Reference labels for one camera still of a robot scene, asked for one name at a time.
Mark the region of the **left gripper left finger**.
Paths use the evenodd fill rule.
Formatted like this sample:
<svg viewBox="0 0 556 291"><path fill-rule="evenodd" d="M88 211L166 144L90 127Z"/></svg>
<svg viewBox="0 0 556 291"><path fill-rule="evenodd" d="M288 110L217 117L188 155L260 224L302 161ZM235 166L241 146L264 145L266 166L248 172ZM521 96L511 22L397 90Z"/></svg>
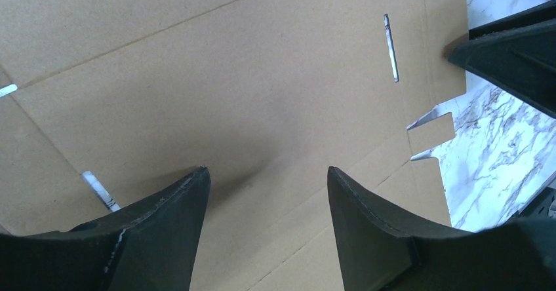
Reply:
<svg viewBox="0 0 556 291"><path fill-rule="evenodd" d="M188 290L211 180L172 185L67 232L1 236L2 290Z"/></svg>

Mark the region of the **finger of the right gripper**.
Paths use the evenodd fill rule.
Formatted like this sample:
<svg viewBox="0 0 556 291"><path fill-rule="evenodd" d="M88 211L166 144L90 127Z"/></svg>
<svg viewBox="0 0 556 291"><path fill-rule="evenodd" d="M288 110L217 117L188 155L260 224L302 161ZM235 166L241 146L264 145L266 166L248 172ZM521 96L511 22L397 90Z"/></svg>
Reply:
<svg viewBox="0 0 556 291"><path fill-rule="evenodd" d="M447 60L555 117L555 0L471 29Z"/></svg>

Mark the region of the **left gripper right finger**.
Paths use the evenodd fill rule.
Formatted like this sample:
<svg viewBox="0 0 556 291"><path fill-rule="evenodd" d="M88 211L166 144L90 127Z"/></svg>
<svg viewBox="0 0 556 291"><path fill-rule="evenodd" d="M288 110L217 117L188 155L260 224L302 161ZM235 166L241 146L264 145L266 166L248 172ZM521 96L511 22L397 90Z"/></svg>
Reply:
<svg viewBox="0 0 556 291"><path fill-rule="evenodd" d="M477 233L418 216L334 166L327 189L346 290L554 290L555 220Z"/></svg>

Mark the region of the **brown cardboard box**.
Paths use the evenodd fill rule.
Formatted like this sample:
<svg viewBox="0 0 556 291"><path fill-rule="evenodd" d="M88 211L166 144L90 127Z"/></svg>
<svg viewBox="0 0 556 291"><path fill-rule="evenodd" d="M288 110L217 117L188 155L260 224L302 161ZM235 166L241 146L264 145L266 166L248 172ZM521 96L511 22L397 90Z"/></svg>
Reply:
<svg viewBox="0 0 556 291"><path fill-rule="evenodd" d="M335 166L450 224L439 162L466 0L1 0L1 226L67 231L197 166L192 290L341 290Z"/></svg>

